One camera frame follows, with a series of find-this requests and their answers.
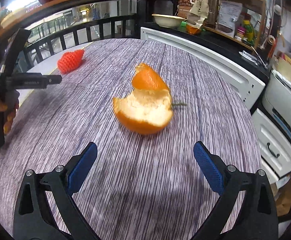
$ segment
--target metal screw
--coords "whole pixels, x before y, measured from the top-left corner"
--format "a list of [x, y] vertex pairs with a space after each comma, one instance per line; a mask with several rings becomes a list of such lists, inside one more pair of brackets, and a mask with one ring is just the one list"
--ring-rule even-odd
[[57, 167], [55, 167], [55, 171], [56, 172], [61, 172], [61, 171], [63, 171], [63, 166], [62, 165], [58, 165]]
[[266, 174], [264, 170], [258, 170], [258, 173], [260, 176], [264, 176]]
[[236, 167], [234, 167], [233, 165], [229, 165], [228, 171], [234, 172], [234, 171], [236, 171]]
[[33, 174], [33, 170], [28, 170], [25, 173], [28, 177], [30, 177]]

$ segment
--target light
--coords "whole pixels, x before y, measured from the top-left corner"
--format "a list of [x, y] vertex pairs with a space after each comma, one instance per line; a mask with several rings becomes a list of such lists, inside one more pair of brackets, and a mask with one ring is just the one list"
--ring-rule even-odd
[[7, 9], [10, 11], [15, 11], [19, 8], [26, 7], [27, 5], [34, 3], [38, 0], [14, 0], [7, 6]]

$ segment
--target blue gripper pad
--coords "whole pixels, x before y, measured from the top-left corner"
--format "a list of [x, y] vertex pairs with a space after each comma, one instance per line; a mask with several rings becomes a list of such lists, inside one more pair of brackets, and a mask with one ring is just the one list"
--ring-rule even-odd
[[80, 190], [98, 155], [95, 143], [90, 142], [80, 155], [80, 160], [68, 175], [68, 193], [72, 195]]
[[202, 147], [200, 142], [196, 142], [193, 148], [193, 154], [210, 188], [221, 196], [224, 191], [223, 176], [209, 157], [210, 153], [206, 148], [204, 149]]

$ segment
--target gray tabletop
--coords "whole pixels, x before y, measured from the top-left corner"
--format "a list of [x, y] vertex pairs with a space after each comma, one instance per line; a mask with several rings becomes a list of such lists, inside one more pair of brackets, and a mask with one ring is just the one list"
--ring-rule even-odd
[[[241, 171], [260, 168], [248, 109], [209, 64], [162, 43], [97, 41], [84, 59], [60, 85], [34, 91], [18, 110], [0, 149], [0, 223], [12, 234], [26, 170], [51, 171], [93, 141], [98, 158], [73, 198], [101, 239], [189, 239], [218, 199], [193, 157], [195, 142], [202, 140]], [[161, 75], [175, 103], [187, 104], [174, 107], [169, 125], [150, 136], [125, 129], [112, 111], [112, 98], [131, 92], [140, 62]], [[52, 194], [48, 198], [67, 231]], [[233, 226], [242, 200], [240, 195], [224, 230]]]

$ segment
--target black drawer handle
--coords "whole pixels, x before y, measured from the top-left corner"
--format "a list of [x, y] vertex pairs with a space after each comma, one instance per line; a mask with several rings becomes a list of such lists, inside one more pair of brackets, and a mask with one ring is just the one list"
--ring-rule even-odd
[[280, 156], [280, 154], [275, 154], [272, 150], [270, 150], [270, 143], [267, 143], [267, 146], [268, 146], [268, 150], [269, 150], [269, 152], [277, 159], [277, 158], [279, 158], [279, 156]]

